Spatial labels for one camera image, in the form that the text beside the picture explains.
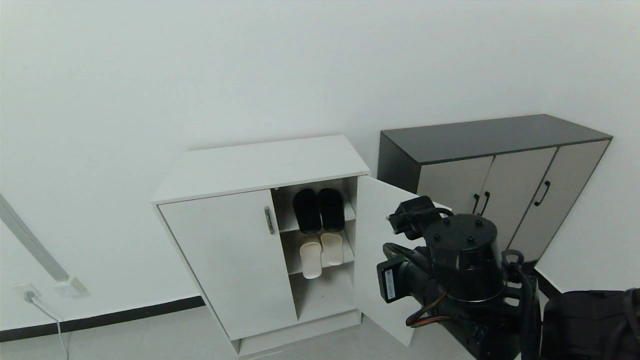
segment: white slipper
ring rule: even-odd
[[[302,262],[302,275],[307,279],[315,279],[322,274],[322,262],[320,254],[322,246],[316,234],[306,235],[300,245],[300,261]]]
[[[342,252],[342,236],[334,233],[324,233],[320,236],[324,257],[329,265],[340,265],[344,262]]]

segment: power cord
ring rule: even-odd
[[[69,360],[69,351],[67,350],[67,347],[65,346],[65,342],[62,340],[62,331],[60,330],[60,321],[58,319],[56,319],[55,317],[51,316],[51,314],[49,314],[47,311],[42,309],[40,307],[40,305],[36,304],[35,301],[33,301],[33,298],[35,298],[35,297],[36,297],[36,294],[34,294],[33,291],[26,291],[24,293],[24,301],[34,305],[40,311],[42,311],[43,314],[45,314],[48,317],[52,318],[53,321],[56,322],[56,325],[58,326],[58,337],[60,338],[60,344],[62,345],[62,349],[65,351],[65,354],[67,355],[67,360]]]

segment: metal pipe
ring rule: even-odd
[[[69,278],[69,274],[67,274],[65,269],[63,269],[53,256],[51,256],[31,230],[29,230],[27,225],[22,221],[22,219],[20,219],[20,216],[16,214],[13,208],[9,205],[9,202],[7,202],[1,193],[0,218],[15,235],[18,241],[24,245],[24,247],[55,281],[62,282]]]

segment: dark gray cabinet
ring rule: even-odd
[[[550,115],[384,130],[378,179],[498,227],[540,258],[612,136]]]

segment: cabinet base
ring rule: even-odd
[[[265,332],[232,341],[239,356],[269,350],[295,341],[313,338],[329,332],[346,329],[360,324],[361,312],[357,310],[301,323],[284,329]]]

